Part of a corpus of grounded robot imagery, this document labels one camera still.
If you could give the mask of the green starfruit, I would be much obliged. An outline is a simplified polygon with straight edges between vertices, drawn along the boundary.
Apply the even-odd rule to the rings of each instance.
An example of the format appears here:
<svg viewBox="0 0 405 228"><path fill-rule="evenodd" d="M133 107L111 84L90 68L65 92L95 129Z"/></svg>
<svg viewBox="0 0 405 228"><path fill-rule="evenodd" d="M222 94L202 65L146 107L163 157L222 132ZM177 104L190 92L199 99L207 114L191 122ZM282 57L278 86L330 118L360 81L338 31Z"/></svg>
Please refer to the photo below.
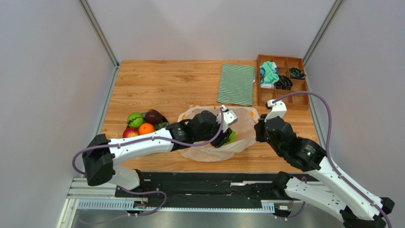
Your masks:
<svg viewBox="0 0 405 228"><path fill-rule="evenodd" d="M231 134L229 136L229 141L225 143L225 145L228 145L230 143L235 142L236 140L236 132L234 130L231 131Z"/></svg>

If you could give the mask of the banana print plastic bag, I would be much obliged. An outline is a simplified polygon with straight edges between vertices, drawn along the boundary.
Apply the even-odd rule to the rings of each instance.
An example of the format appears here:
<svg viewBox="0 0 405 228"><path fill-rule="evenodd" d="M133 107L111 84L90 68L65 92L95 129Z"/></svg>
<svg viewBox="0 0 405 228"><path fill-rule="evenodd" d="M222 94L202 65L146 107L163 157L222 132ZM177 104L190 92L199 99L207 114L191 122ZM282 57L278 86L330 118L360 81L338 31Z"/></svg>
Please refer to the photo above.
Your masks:
<svg viewBox="0 0 405 228"><path fill-rule="evenodd" d="M180 154L197 162L219 162L234 157L256 143L254 125L258 122L259 114L253 107L229 106L238 117L238 121L230 126L236 132L236 140L220 148L211 145L191 147L180 150Z"/></svg>

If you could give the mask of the orange fruit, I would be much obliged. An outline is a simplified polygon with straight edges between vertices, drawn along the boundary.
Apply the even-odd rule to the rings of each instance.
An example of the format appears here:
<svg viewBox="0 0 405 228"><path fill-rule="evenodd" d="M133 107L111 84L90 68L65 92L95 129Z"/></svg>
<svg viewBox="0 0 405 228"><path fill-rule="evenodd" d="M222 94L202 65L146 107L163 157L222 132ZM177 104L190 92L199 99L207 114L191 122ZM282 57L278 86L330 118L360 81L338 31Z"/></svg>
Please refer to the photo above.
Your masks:
<svg viewBox="0 0 405 228"><path fill-rule="evenodd" d="M143 123L139 126L138 132L140 135L149 134L155 132L155 128L150 123Z"/></svg>

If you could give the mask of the red yellow apple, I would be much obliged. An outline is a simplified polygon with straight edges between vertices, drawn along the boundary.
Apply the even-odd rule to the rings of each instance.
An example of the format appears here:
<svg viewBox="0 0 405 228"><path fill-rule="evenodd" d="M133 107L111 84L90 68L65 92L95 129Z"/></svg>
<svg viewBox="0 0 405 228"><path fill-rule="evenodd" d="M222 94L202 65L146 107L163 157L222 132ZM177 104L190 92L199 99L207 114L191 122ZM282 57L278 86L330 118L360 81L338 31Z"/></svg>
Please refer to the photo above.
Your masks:
<svg viewBox="0 0 405 228"><path fill-rule="evenodd" d="M130 138L139 135L139 131L136 128L128 127L123 132L123 138Z"/></svg>

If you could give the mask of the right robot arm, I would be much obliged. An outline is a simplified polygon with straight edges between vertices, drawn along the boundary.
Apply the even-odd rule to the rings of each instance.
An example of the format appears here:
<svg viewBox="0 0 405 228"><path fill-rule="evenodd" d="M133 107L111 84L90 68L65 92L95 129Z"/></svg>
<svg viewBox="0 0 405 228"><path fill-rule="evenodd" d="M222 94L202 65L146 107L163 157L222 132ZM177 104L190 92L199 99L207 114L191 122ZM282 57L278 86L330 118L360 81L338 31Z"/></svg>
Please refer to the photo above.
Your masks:
<svg viewBox="0 0 405 228"><path fill-rule="evenodd" d="M332 166L325 149L315 141L296 136L291 125L279 116L261 115L254 129L258 142L267 142L288 164L329 189L321 190L281 171L271 183L275 197L304 201L334 216L346 228L392 227L388 214L395 203L388 197L372 194L344 176L343 171Z"/></svg>

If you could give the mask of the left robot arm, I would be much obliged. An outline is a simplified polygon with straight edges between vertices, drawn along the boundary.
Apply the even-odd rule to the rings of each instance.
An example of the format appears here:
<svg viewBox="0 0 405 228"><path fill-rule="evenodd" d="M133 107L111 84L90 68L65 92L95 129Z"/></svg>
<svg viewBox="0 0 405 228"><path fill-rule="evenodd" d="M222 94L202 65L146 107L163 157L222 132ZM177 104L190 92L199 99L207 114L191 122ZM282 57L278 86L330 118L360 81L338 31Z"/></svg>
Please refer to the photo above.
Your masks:
<svg viewBox="0 0 405 228"><path fill-rule="evenodd" d="M230 141L230 125L237 122L234 111L221 107L218 115L203 111L192 119L172 123L160 130L121 139L96 135L79 154L89 186L112 183L127 190L142 185L141 172L122 163L130 159L160 152L211 145L219 148Z"/></svg>

